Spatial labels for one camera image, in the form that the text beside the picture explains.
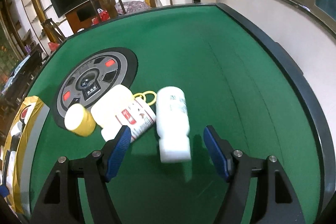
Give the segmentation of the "white bottle with green label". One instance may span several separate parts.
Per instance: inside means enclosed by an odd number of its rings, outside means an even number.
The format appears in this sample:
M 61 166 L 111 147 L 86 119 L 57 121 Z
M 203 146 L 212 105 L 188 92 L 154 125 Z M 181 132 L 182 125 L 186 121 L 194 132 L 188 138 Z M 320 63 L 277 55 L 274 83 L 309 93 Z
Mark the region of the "white bottle with green label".
M 175 86 L 157 92 L 156 129 L 162 163 L 191 160 L 190 124 L 184 92 Z

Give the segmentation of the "black tape roll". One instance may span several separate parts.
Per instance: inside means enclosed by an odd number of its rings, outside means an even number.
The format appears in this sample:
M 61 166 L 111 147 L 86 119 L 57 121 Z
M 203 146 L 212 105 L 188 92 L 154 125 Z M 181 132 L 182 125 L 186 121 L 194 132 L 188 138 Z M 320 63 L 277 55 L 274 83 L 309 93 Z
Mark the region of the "black tape roll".
M 27 121 L 30 119 L 31 113 L 33 111 L 33 107 L 31 105 L 26 106 L 20 114 L 20 121 L 22 123 L 27 123 Z

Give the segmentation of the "white bottle with red label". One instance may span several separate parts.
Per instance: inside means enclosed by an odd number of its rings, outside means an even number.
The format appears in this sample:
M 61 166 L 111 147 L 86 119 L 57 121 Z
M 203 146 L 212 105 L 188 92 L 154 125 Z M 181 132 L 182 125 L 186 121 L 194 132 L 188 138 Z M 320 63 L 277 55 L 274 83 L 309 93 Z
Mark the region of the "white bottle with red label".
M 114 86 L 104 94 L 92 107 L 94 121 L 101 127 L 105 141 L 114 139 L 122 126 L 131 131 L 131 141 L 137 140 L 150 129 L 156 116 L 151 107 L 122 84 Z

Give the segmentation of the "yellow tape roll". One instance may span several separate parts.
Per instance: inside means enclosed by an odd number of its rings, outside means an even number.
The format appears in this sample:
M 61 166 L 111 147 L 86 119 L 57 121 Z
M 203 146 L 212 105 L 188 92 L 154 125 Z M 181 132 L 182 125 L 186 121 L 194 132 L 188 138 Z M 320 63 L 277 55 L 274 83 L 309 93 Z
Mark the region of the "yellow tape roll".
M 91 135 L 96 127 L 92 114 L 83 105 L 75 103 L 66 112 L 64 117 L 66 129 L 81 137 Z

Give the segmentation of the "gold-edged white tray box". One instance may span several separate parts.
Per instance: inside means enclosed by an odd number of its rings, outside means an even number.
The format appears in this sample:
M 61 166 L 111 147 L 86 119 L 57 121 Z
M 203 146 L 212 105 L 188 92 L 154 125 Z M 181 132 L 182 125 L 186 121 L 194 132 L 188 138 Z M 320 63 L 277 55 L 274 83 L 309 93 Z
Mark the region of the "gold-edged white tray box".
M 21 111 L 34 109 L 27 123 L 20 121 Z M 1 147 L 1 185 L 7 186 L 5 201 L 17 214 L 30 217 L 30 180 L 35 150 L 50 108 L 37 96 L 26 97 L 16 113 Z

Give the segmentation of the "green felt mahjong table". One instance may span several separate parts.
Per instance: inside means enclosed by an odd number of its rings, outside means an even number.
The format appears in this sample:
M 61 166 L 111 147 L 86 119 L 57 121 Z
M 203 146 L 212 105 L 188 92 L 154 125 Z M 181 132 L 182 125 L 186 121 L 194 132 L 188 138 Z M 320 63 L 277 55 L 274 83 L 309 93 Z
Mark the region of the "green felt mahjong table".
M 191 160 L 162 163 L 154 128 L 130 145 L 107 185 L 122 223 L 213 223 L 228 185 L 203 141 L 212 125 L 247 155 L 278 158 L 313 223 L 335 189 L 329 126 L 289 55 L 226 5 L 183 5 L 124 16 L 71 36 L 29 90 L 53 106 L 59 87 L 86 57 L 125 47 L 137 56 L 134 93 L 183 90 Z

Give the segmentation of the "round grey table centre console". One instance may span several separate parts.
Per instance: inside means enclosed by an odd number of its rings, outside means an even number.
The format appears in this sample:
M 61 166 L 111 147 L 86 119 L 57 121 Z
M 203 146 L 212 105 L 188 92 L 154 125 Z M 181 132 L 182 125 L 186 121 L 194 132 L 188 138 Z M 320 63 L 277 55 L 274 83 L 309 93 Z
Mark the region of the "round grey table centre console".
M 65 128 L 67 110 L 76 103 L 90 110 L 112 87 L 131 86 L 138 69 L 133 51 L 123 47 L 107 48 L 88 56 L 70 70 L 59 85 L 52 104 L 52 115 Z

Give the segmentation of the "red plastic bag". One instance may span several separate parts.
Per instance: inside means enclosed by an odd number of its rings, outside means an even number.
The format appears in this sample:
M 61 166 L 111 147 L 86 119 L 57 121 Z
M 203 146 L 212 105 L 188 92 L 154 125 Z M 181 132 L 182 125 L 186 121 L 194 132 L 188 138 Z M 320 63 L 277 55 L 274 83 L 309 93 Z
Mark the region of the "red plastic bag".
M 110 20 L 108 11 L 103 10 L 103 9 L 97 9 L 97 12 L 98 12 L 98 16 L 92 19 L 92 25 L 96 25 L 96 24 L 99 24 L 100 22 Z

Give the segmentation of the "brown tv cabinet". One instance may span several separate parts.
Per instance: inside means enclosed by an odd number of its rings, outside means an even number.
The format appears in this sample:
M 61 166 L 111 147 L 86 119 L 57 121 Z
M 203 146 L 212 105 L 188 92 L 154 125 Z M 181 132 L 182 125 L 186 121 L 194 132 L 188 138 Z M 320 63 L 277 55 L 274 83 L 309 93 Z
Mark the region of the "brown tv cabinet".
M 71 30 L 76 33 L 79 29 L 92 26 L 92 19 L 96 17 L 95 10 L 100 9 L 99 0 L 93 0 L 94 8 L 90 1 L 83 3 L 72 11 L 65 14 Z

